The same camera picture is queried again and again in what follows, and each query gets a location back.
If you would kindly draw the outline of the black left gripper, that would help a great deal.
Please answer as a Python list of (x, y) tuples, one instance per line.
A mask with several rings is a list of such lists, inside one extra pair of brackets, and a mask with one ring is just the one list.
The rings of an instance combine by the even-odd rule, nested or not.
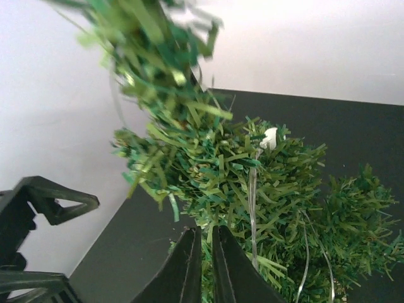
[(24, 177), (1, 193), (1, 302), (75, 302), (76, 292), (62, 273), (27, 271), (19, 248), (43, 214), (60, 225), (100, 206), (92, 194), (67, 188), (41, 176)]

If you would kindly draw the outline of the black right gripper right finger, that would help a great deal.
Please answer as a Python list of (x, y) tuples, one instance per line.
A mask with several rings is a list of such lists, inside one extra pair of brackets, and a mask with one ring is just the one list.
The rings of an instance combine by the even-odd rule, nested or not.
[(228, 227), (213, 228), (215, 302), (273, 303), (284, 298), (263, 279)]

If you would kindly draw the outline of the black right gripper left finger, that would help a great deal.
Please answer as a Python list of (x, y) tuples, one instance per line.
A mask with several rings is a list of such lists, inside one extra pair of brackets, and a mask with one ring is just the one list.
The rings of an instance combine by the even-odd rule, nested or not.
[(201, 229), (186, 229), (134, 303), (201, 302)]

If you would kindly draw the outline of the small green christmas tree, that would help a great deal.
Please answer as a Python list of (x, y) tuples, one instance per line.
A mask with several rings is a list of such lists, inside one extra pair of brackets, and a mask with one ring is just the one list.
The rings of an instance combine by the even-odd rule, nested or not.
[(59, 1), (90, 22), (84, 45), (103, 48), (112, 81), (150, 115), (147, 135), (115, 131), (123, 174), (175, 216), (201, 228), (202, 300), (212, 302), (213, 228), (229, 228), (287, 302), (344, 302), (359, 276), (403, 261), (403, 236), (385, 212), (395, 199), (365, 166), (330, 178), (320, 199), (324, 145), (258, 118), (234, 123), (202, 83), (222, 21), (191, 1)]

